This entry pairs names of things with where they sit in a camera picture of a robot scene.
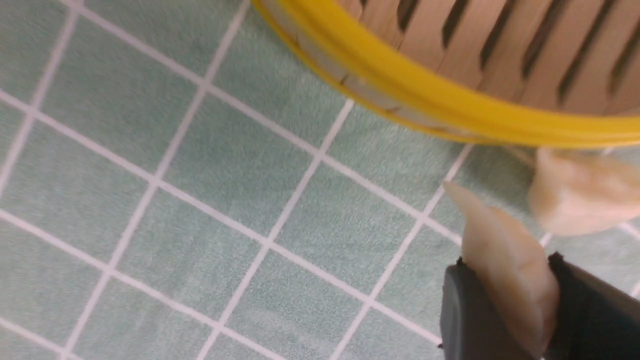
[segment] food piece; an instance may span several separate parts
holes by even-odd
[[[610,156],[538,149],[529,207],[550,233],[575,236],[640,215],[640,169]]]
[[[508,331],[539,359],[556,327],[559,287],[544,248],[504,211],[470,191],[445,183],[467,219],[462,260],[478,276]]]

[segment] tile floor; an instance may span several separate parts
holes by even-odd
[[[0,27],[9,359],[442,359],[443,179],[640,292],[640,222],[545,236],[530,169],[354,105],[247,0],[4,0]]]

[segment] slot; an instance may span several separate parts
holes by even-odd
[[[489,37],[484,42],[484,46],[480,52],[480,69],[483,71],[486,63],[489,61],[489,57],[491,57],[491,54],[495,49],[495,44],[498,43],[498,39],[504,31],[504,26],[507,24],[507,20],[509,20],[509,16],[513,11],[513,5],[515,2],[516,0],[507,0],[500,12],[500,15],[498,16],[498,20],[496,20],[495,25],[491,30],[491,33],[489,33]]]
[[[409,22],[413,17],[419,1],[420,0],[400,0],[396,15],[398,18],[398,27],[403,33],[406,32],[406,28],[409,26]]]
[[[609,84],[609,93],[613,96],[618,93],[622,79],[629,70],[632,60],[638,55],[640,47],[640,20],[636,25],[633,36],[629,38],[625,49],[620,54],[616,65],[611,70],[611,82]]]
[[[522,59],[551,1],[516,0],[483,69],[480,91],[509,101],[520,98],[526,86],[522,78]]]
[[[468,4],[469,0],[456,0],[453,4],[451,12],[447,17],[447,20],[444,22],[444,26],[442,26],[442,45],[445,49],[449,46],[451,37],[453,37],[453,33],[456,31],[456,28],[460,23],[460,19],[462,18],[462,14],[465,12]]]
[[[538,61],[542,48],[549,38],[551,31],[556,26],[560,15],[566,7],[569,0],[553,0],[549,9],[545,14],[545,18],[542,20],[540,27],[536,34],[533,36],[533,40],[529,44],[527,51],[524,54],[524,60],[522,64],[522,78],[529,79],[533,66]]]
[[[366,1],[363,0],[338,0],[338,3],[345,9],[348,13],[351,14],[356,19],[359,19],[362,15],[362,10],[364,9],[364,3]]]
[[[440,30],[455,0],[420,0],[404,32],[400,52],[429,69],[437,69],[444,56]]]
[[[567,69],[566,73],[564,74],[564,77],[557,89],[558,100],[560,104],[564,103],[564,99],[566,98],[567,91],[569,91],[571,85],[573,84],[573,81],[575,80],[575,77],[578,74],[578,70],[580,70],[580,66],[582,66],[584,57],[589,52],[591,45],[593,45],[593,41],[596,38],[596,35],[598,34],[598,32],[600,31],[600,28],[602,27],[602,24],[604,23],[604,20],[606,19],[607,15],[611,12],[611,8],[613,7],[613,4],[614,4],[614,0],[606,0],[605,3],[602,5],[602,8],[598,13],[598,17],[596,17],[596,19],[594,20],[593,25],[591,26],[591,29],[587,34],[587,37],[584,38],[584,41],[582,42],[582,45],[580,46],[578,53],[573,58],[573,61],[571,62],[569,69]]]

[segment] yellow rim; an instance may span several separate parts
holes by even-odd
[[[302,31],[345,69],[370,81],[393,99],[446,124],[502,143],[574,148],[640,143],[640,117],[565,115],[500,101],[441,78],[399,55],[354,21],[334,0],[278,1]],[[266,13],[259,0],[254,3]],[[267,18],[274,25],[268,14]],[[298,56],[322,74],[291,39],[283,38]],[[324,78],[336,85],[327,76]],[[358,101],[377,109],[371,103]],[[398,117],[393,120],[437,136],[469,141],[463,136],[433,131]]]
[[[312,58],[307,56],[307,54],[298,46],[298,44],[295,41],[295,39],[292,39],[282,29],[282,27],[273,18],[271,13],[269,13],[269,10],[264,5],[262,5],[262,2],[260,0],[253,0],[253,5],[256,8],[256,10],[258,10],[258,12],[260,12],[260,14],[264,18],[264,20],[269,24],[269,26],[271,26],[273,28],[273,30],[278,34],[278,36],[282,39],[282,41],[284,41],[285,44],[287,44],[287,46],[289,46],[289,49],[302,62],[304,62],[311,70],[313,70],[316,74],[318,74],[318,76],[320,76],[325,82],[329,83],[331,86],[336,88],[338,91],[346,94],[348,97],[354,99],[358,104],[364,105],[365,107],[369,108],[370,110],[376,112],[378,115],[380,115],[382,117],[385,117],[386,119],[389,119],[392,122],[398,123],[398,124],[400,124],[400,125],[402,125],[404,127],[410,128],[412,130],[416,130],[416,131],[420,131],[420,132],[423,132],[423,133],[427,133],[429,135],[437,136],[439,138],[445,138],[447,140],[451,140],[451,141],[455,141],[455,142],[481,143],[481,144],[494,144],[494,145],[497,145],[497,142],[493,141],[493,140],[480,138],[480,137],[477,137],[477,136],[463,136],[463,135],[451,134],[451,133],[448,133],[445,130],[435,129],[435,128],[428,127],[428,126],[425,126],[425,125],[422,125],[422,124],[418,124],[416,122],[411,122],[409,120],[406,120],[406,119],[403,119],[401,117],[398,117],[397,115],[394,115],[392,113],[389,113],[388,111],[385,111],[385,110],[377,107],[371,101],[363,99],[358,94],[352,92],[351,90],[349,90],[345,86],[342,86],[339,82],[337,82],[336,80],[331,78],[323,69],[321,69],[318,65],[316,65],[316,62]]]

